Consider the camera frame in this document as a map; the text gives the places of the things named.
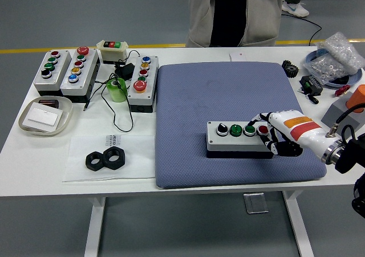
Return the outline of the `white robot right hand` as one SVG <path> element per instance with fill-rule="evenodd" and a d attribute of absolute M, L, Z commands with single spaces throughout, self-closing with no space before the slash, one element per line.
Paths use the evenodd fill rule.
<path fill-rule="evenodd" d="M 309 148 L 322 158 L 327 148 L 339 139 L 327 137 L 321 126 L 297 110 L 260 113 L 248 124 L 261 120 L 267 122 L 268 131 L 258 135 L 268 150 L 278 156 L 300 156 L 303 148 Z"/>

